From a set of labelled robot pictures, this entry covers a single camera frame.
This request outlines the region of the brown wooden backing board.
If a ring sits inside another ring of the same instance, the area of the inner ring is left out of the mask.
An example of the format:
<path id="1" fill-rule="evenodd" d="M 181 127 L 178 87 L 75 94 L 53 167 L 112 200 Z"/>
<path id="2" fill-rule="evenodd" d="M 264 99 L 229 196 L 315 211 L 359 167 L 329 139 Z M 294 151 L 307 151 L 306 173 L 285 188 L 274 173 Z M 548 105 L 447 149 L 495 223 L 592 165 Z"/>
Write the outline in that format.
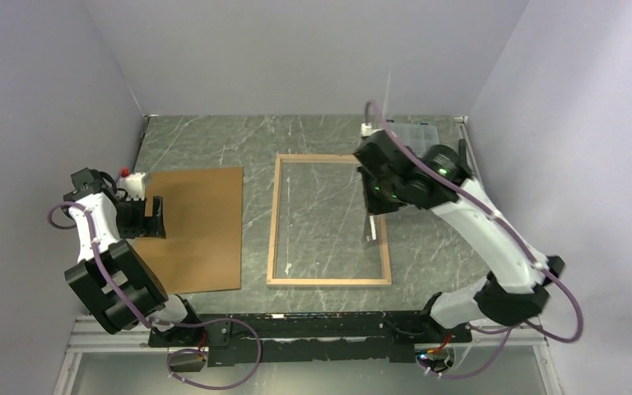
<path id="1" fill-rule="evenodd" d="M 243 176 L 240 167 L 152 173 L 147 193 L 163 199 L 166 237 L 134 248 L 168 293 L 241 287 Z"/>

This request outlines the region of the white wooden picture frame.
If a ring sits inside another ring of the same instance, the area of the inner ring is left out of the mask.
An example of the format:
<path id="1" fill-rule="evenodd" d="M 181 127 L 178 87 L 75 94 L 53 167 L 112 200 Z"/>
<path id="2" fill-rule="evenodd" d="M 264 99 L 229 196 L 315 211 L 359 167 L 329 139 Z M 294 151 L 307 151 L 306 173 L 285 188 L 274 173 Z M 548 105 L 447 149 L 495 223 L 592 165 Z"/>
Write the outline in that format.
<path id="1" fill-rule="evenodd" d="M 388 245 L 386 218 L 382 215 L 374 216 L 379 233 L 380 278 L 278 278 L 277 256 L 280 217 L 281 175 L 283 165 L 296 164 L 340 164 L 356 165 L 358 160 L 353 155 L 335 154 L 291 154 L 278 153 L 275 161 L 275 171 L 272 194 L 272 213 L 267 258 L 266 283 L 272 287 L 384 287 L 393 283 L 391 259 Z"/>

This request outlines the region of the glossy photo print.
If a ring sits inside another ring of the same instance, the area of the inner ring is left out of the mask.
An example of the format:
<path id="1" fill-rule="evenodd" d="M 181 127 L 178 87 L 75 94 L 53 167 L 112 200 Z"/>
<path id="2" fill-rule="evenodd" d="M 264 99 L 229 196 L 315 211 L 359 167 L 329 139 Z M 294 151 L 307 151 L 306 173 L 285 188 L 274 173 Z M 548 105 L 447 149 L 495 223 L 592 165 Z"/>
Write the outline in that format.
<path id="1" fill-rule="evenodd" d="M 391 79 L 392 79 L 392 70 L 393 68 L 390 67 L 388 69 L 388 76 L 387 76 L 387 82 L 386 82 L 386 86 L 385 86 L 385 93 L 384 93 L 384 97 L 383 97 L 383 106 L 382 106 L 382 115 L 384 116 L 387 111 L 388 111 L 388 97 L 389 97 L 389 92 L 390 92 L 390 84 L 391 84 Z M 364 109 L 364 116 L 363 116 L 363 122 L 362 123 L 371 123 L 373 125 L 373 122 L 369 120 L 369 110 L 371 108 L 371 104 L 369 102 L 367 102 L 365 104 L 365 109 Z M 364 221 L 364 229 L 363 229 L 363 240 L 366 242 L 373 242 L 373 241 L 378 241 L 379 240 L 379 233 L 378 233 L 378 229 L 377 229 L 377 225 L 376 225 L 376 220 L 374 219 L 373 215 L 367 215 Z"/>

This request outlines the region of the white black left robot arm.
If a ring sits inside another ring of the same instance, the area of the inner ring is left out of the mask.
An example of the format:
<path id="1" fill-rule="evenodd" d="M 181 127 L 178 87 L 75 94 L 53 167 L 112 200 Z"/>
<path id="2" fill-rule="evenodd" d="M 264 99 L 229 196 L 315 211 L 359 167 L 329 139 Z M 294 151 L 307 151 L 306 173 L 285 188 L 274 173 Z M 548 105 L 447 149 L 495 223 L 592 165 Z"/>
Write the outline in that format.
<path id="1" fill-rule="evenodd" d="M 162 197 L 146 198 L 149 180 L 144 172 L 72 174 L 60 210 L 74 222 L 79 252 L 65 280 L 106 332 L 141 324 L 191 346 L 202 336 L 202 321 L 186 299 L 167 293 L 132 246 L 137 238 L 166 237 Z"/>

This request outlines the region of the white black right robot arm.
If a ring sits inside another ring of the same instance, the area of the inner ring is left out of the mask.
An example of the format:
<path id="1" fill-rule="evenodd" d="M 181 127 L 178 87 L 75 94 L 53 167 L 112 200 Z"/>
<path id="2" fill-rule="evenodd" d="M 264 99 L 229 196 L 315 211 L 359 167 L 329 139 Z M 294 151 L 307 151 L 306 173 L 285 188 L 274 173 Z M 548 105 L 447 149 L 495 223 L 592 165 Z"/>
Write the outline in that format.
<path id="1" fill-rule="evenodd" d="M 549 270 L 559 276 L 565 263 L 515 239 L 460 151 L 437 144 L 421 157 L 389 132 L 363 132 L 354 156 L 359 161 L 369 214 L 405 206 L 429 210 L 452 226 L 490 269 L 486 277 L 462 289 L 433 297 L 420 319 L 423 337 L 440 341 L 451 328 L 488 318 L 512 327 L 538 316 L 550 298 Z"/>

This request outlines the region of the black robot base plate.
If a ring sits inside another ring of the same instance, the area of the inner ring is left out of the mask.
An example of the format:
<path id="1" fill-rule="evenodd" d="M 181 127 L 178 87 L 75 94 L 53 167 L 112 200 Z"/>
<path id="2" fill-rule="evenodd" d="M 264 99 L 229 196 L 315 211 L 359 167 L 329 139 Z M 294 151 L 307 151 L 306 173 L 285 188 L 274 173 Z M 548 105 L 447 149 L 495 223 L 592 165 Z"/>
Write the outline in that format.
<path id="1" fill-rule="evenodd" d="M 287 314 L 201 314 L 200 328 L 155 329 L 152 348 L 208 349 L 211 367 L 274 362 L 385 359 L 412 363 L 443 342 L 468 343 L 465 325 L 445 329 L 416 310 Z"/>

